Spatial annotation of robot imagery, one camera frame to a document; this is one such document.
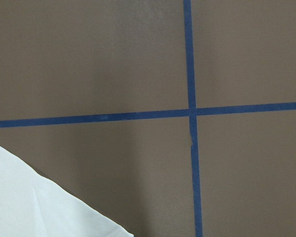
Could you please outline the white long sleeve t-shirt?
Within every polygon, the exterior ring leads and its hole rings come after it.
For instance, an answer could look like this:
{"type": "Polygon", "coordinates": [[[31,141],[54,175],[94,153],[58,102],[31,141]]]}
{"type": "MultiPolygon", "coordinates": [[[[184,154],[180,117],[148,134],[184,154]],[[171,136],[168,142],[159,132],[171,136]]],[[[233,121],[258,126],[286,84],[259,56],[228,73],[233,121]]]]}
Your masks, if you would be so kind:
{"type": "Polygon", "coordinates": [[[0,146],[0,237],[130,237],[0,146]]]}

